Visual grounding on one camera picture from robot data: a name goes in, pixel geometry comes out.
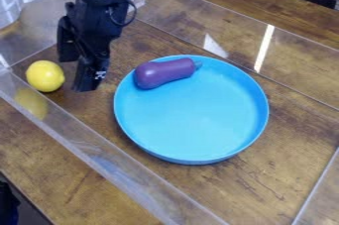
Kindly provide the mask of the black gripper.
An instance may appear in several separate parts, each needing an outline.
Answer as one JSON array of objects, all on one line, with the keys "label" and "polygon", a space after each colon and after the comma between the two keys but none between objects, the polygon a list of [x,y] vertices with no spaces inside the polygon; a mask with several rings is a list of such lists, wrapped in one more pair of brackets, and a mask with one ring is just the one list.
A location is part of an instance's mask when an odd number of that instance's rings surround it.
[{"label": "black gripper", "polygon": [[66,4],[67,15],[59,21],[58,53],[60,62],[79,60],[72,90],[94,91],[106,78],[110,65],[110,42],[120,37],[128,3],[91,5],[83,0]]}]

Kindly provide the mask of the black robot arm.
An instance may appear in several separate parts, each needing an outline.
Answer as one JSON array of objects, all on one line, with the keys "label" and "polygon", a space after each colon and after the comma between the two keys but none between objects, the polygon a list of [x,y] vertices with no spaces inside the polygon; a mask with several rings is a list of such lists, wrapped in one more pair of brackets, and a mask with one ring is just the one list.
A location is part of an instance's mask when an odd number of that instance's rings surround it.
[{"label": "black robot arm", "polygon": [[110,43],[136,14],[126,20],[132,0],[76,0],[66,4],[67,15],[59,21],[59,61],[76,61],[74,91],[96,90],[110,65]]}]

